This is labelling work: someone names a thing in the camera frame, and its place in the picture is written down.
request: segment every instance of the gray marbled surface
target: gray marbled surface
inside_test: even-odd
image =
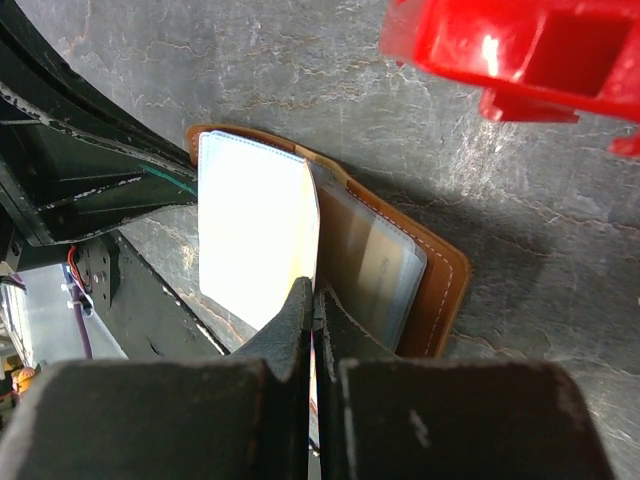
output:
[[[74,69],[169,140],[206,121],[290,137],[458,246],[474,278],[447,355],[559,362],[619,477],[637,478],[640,165],[605,153],[630,126],[481,120],[478,92],[381,57],[385,2],[19,4]],[[198,293],[195,209],[126,233],[224,341],[252,334]]]

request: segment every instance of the brown leather wallet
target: brown leather wallet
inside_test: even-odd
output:
[[[198,163],[200,134],[213,130],[221,130],[258,141],[324,167],[356,200],[409,235],[426,254],[427,265],[404,325],[396,353],[402,357],[437,357],[443,352],[449,330],[471,276],[469,260],[464,254],[356,182],[335,161],[302,145],[269,133],[230,125],[194,125],[186,132],[191,162],[194,165]],[[322,197],[320,195],[319,197],[322,214]],[[322,257],[322,230],[321,220],[320,257]]]

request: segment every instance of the red plastic container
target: red plastic container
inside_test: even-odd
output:
[[[392,0],[380,50],[484,87],[489,120],[640,122],[638,0]],[[609,150],[640,155],[640,133]]]

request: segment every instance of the wire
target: wire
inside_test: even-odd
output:
[[[80,272],[78,271],[78,267],[76,266],[76,262],[73,260],[73,255],[76,253],[76,246],[72,245],[69,249],[69,253],[67,254],[67,263],[69,264],[69,268],[71,269],[71,275],[79,285],[82,285],[83,288],[88,288],[89,285],[84,282],[82,277],[80,276]]]
[[[176,187],[180,187],[184,191],[189,192],[194,197],[198,196],[198,194],[193,188],[191,188],[186,183],[182,183],[180,180],[173,178],[171,175],[167,175],[166,173],[161,172],[160,170],[156,170],[155,168],[149,167],[148,165],[144,165],[142,163],[140,164],[140,168],[142,168],[145,172],[149,172],[150,174],[155,175],[156,177],[164,178],[168,182],[173,183]]]

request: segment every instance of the wallet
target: wallet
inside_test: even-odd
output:
[[[212,131],[306,160],[320,207],[320,280],[331,285],[356,321],[399,356],[443,352],[471,276],[463,253],[373,194],[334,160],[269,133],[194,125],[186,133],[194,165],[200,135]],[[396,320],[392,328],[388,318]]]

